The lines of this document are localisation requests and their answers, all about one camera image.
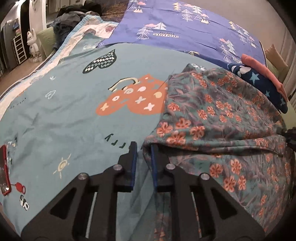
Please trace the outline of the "teal floral garment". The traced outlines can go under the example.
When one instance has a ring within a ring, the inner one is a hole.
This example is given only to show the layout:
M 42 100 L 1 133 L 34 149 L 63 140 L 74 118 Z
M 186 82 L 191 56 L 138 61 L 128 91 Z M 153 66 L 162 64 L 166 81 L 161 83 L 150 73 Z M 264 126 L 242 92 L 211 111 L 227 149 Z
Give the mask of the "teal floral garment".
M 189 174 L 208 173 L 270 233 L 291 202 L 295 153 L 280 112 L 235 74 L 187 65 L 167 79 L 159 122 L 140 157 L 152 164 L 152 144 Z

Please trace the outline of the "dark clothes pile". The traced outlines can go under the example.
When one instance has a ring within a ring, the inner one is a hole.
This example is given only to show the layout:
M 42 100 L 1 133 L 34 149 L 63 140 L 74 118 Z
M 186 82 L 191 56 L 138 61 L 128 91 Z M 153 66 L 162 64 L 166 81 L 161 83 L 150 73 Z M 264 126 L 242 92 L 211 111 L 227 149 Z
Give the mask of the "dark clothes pile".
M 58 50 L 69 33 L 82 21 L 86 15 L 102 15 L 102 7 L 100 4 L 85 1 L 83 5 L 74 4 L 61 8 L 57 17 L 51 24 L 55 35 L 54 50 Z

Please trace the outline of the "navy star print garment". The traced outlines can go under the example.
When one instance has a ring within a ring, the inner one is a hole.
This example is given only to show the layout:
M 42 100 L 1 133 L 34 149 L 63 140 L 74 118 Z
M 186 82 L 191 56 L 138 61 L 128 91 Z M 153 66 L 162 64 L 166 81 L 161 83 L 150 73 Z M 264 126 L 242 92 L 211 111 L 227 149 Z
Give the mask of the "navy star print garment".
M 228 63 L 227 69 L 261 91 L 277 110 L 287 113 L 287 101 L 277 91 L 271 80 L 261 75 L 257 70 L 244 64 Z

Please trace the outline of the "green cushion far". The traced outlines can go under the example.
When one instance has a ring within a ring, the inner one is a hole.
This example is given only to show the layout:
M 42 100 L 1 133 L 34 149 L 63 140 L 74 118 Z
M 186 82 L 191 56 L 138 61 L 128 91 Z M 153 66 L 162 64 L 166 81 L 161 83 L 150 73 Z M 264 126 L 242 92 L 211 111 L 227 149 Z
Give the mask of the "green cushion far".
M 289 67 L 285 65 L 284 68 L 281 68 L 280 70 L 278 70 L 268 59 L 266 60 L 266 63 L 267 63 L 267 68 L 275 75 L 275 77 L 281 83 L 283 83 L 288 74 Z

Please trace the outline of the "green cushion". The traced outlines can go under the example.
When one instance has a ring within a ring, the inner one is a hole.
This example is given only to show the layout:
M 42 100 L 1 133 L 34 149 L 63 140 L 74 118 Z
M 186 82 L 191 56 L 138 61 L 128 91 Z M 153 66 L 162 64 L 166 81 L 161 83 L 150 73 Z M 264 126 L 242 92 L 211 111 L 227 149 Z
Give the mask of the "green cushion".
M 56 36 L 53 27 L 46 28 L 41 32 L 37 33 L 37 39 L 41 43 L 41 49 L 46 57 L 54 51 L 54 46 L 56 43 Z
M 283 83 L 288 74 L 289 67 L 285 65 L 284 68 L 281 68 L 280 70 L 278 70 L 268 59 L 266 60 L 266 63 L 267 63 L 267 68 L 275 75 L 275 77 L 281 83 Z

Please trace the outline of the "pink folded garment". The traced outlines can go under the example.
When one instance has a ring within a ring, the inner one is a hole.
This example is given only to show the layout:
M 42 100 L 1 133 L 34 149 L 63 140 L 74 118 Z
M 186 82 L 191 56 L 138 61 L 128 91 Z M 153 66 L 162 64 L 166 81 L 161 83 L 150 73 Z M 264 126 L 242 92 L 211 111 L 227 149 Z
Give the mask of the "pink folded garment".
M 263 64 L 261 64 L 256 59 L 248 56 L 246 54 L 242 54 L 241 61 L 244 65 L 247 65 L 253 69 L 255 69 L 258 73 L 268 78 L 276 87 L 278 93 L 280 93 L 285 101 L 288 101 L 287 93 L 283 87 L 283 84 L 276 78 L 276 76 Z

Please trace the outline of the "tan pillow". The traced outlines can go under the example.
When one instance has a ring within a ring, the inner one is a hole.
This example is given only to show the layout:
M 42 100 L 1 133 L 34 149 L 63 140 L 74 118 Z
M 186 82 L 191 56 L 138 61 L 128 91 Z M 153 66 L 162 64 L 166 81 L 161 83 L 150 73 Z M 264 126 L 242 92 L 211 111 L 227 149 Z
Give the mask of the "tan pillow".
M 288 65 L 280 55 L 280 53 L 272 44 L 268 49 L 265 50 L 266 58 L 276 67 L 278 70 L 286 68 Z

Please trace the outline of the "red phone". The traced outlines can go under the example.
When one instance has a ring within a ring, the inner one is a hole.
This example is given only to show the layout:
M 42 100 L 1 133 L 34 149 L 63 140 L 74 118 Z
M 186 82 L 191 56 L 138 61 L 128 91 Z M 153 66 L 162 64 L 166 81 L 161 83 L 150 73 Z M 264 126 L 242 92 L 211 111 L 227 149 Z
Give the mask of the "red phone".
M 6 145 L 2 145 L 0 150 L 0 185 L 3 196 L 7 196 L 11 192 L 11 183 L 9 180 L 9 169 L 6 163 L 6 155 Z

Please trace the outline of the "teal printed bed cover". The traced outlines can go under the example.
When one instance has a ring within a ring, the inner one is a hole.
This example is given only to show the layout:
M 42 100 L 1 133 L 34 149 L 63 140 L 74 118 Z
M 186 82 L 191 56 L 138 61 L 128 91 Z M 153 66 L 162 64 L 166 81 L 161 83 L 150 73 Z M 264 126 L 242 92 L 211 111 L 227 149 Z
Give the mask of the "teal printed bed cover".
M 187 65 L 220 68 L 175 50 L 115 44 L 80 51 L 81 43 L 42 74 L 3 111 L 1 143 L 9 177 L 25 186 L 1 197 L 17 233 L 81 172 L 113 165 L 130 142 L 139 146 L 159 122 L 169 76 Z

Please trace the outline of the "purple tree print sheet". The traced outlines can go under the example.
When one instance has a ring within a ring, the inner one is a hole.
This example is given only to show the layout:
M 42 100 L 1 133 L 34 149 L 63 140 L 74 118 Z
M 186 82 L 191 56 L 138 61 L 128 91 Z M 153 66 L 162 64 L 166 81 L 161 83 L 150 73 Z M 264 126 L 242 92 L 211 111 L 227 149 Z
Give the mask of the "purple tree print sheet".
M 129 1 L 121 22 L 101 46 L 135 43 L 185 52 L 219 63 L 242 54 L 266 64 L 260 41 L 243 27 L 182 1 Z

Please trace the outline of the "white cat figurine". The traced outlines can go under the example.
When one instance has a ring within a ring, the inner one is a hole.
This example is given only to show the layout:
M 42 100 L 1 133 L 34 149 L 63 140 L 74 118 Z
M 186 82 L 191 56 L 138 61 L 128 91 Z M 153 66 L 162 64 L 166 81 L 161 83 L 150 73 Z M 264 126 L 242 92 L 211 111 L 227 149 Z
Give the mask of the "white cat figurine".
M 37 36 L 34 29 L 27 32 L 27 45 L 29 46 L 30 55 L 33 62 L 39 62 L 41 52 L 37 44 Z

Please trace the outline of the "white shelf rack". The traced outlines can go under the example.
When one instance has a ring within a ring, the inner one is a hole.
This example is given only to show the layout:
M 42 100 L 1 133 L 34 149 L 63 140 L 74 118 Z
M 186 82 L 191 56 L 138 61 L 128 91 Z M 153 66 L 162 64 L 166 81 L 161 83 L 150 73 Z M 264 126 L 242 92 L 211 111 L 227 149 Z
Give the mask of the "white shelf rack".
M 21 35 L 15 36 L 12 39 L 12 44 L 14 48 L 16 62 L 18 65 L 21 65 L 24 61 L 27 60 L 27 54 L 23 45 L 22 36 Z

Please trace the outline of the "green cushion left side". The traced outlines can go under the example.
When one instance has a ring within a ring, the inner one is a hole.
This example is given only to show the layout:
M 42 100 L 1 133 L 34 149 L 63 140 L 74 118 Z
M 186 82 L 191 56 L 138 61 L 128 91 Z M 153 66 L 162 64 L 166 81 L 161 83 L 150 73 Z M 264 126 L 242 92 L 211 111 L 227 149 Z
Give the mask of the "green cushion left side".
M 41 32 L 37 33 L 37 39 L 41 43 L 41 49 L 46 57 L 54 51 L 54 46 L 56 43 L 56 36 L 53 27 L 46 28 Z

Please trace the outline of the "dark brown blanket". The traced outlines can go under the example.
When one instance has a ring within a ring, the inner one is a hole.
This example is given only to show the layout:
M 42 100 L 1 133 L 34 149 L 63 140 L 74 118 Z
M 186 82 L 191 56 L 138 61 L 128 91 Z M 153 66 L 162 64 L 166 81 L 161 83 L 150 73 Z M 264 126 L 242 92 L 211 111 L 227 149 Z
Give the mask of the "dark brown blanket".
M 104 21 L 121 22 L 129 0 L 94 0 L 101 6 L 101 18 Z

